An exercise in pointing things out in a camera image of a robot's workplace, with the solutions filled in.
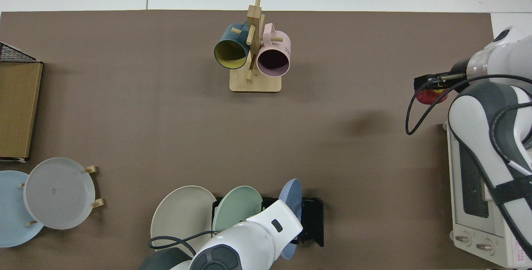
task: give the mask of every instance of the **oven knob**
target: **oven knob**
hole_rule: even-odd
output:
[[[464,243],[467,243],[470,240],[468,236],[455,236],[454,239],[456,241],[460,241],[460,242],[464,242]]]
[[[487,251],[490,255],[495,254],[495,248],[493,247],[493,243],[488,239],[485,239],[484,243],[477,244],[476,246],[478,249]]]
[[[453,241],[456,240],[458,242],[462,242],[466,246],[470,246],[471,245],[471,237],[469,236],[469,234],[467,232],[460,232],[460,235],[458,235],[458,236],[455,236],[454,232],[451,232],[450,238]]]

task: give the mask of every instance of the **wire basket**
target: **wire basket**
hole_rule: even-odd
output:
[[[0,43],[0,62],[39,62],[34,57],[23,53],[7,44]]]

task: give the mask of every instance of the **white plate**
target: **white plate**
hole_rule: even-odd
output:
[[[21,245],[42,229],[42,223],[27,225],[34,219],[24,206],[24,189],[19,187],[28,175],[15,170],[0,172],[0,248]]]
[[[194,234],[211,230],[212,203],[215,196],[209,190],[199,186],[184,186],[172,191],[159,204],[152,218],[150,234],[156,236],[173,236],[188,238]],[[188,241],[195,251],[209,241],[210,234]],[[156,240],[154,246],[172,243],[169,240]],[[183,245],[177,245],[188,253]]]
[[[94,183],[85,168],[67,158],[35,166],[24,186],[24,204],[38,222],[56,230],[81,224],[93,207]]]

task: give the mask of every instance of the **cardboard panel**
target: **cardboard panel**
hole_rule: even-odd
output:
[[[0,62],[0,157],[27,158],[42,64]]]

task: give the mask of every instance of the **red apple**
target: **red apple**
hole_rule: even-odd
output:
[[[431,105],[434,103],[434,101],[437,100],[441,94],[443,94],[447,89],[425,89],[419,92],[419,94],[416,96],[418,101],[425,105]],[[447,98],[447,95],[445,95],[441,100],[439,100],[438,104],[445,101]]]

